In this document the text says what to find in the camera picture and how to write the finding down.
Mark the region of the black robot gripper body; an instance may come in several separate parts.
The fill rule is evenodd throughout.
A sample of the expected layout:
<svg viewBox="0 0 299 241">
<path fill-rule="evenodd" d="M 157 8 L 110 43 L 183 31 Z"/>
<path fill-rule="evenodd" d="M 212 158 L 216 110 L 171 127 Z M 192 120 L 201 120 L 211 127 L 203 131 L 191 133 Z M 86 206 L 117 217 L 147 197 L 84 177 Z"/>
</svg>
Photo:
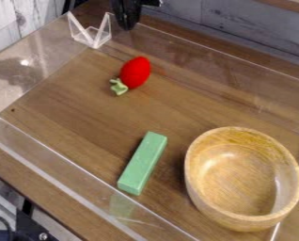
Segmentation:
<svg viewBox="0 0 299 241">
<path fill-rule="evenodd" d="M 132 0 L 132 6 L 140 8 L 141 6 L 160 7 L 161 0 Z"/>
</svg>

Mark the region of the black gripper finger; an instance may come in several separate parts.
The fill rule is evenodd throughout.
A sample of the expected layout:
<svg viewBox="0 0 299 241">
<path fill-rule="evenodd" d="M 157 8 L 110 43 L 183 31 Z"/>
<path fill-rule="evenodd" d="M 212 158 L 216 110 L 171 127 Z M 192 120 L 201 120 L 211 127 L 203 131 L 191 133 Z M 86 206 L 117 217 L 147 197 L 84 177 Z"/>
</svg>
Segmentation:
<svg viewBox="0 0 299 241">
<path fill-rule="evenodd" d="M 117 25 L 125 31 L 132 30 L 140 18 L 140 0 L 110 0 L 110 5 Z"/>
</svg>

